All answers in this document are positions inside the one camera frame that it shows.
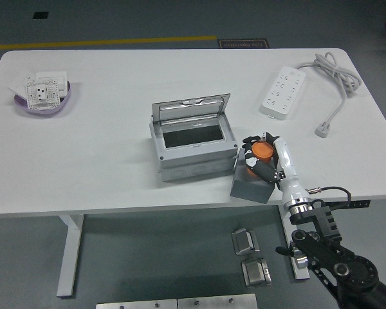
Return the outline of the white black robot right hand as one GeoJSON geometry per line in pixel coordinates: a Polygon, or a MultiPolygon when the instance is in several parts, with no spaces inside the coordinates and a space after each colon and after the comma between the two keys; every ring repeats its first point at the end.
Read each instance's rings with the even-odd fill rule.
{"type": "Polygon", "coordinates": [[[243,140],[242,148],[247,169],[265,182],[278,185],[282,192],[282,204],[286,209],[310,204],[311,198],[299,183],[290,150],[282,137],[267,132],[261,136],[249,136],[243,140]],[[261,155],[257,154],[255,146],[260,142],[272,146],[274,166],[263,162],[261,155]]]}

